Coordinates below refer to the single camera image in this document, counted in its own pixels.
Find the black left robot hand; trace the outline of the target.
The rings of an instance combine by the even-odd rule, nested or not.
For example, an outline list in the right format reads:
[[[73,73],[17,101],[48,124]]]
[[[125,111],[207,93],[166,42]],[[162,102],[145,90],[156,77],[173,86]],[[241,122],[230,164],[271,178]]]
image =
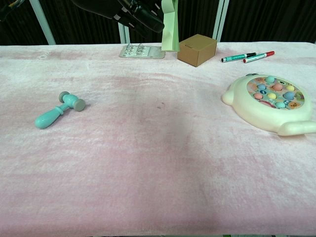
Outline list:
[[[160,0],[74,0],[77,7],[115,20],[145,37],[164,29]]]

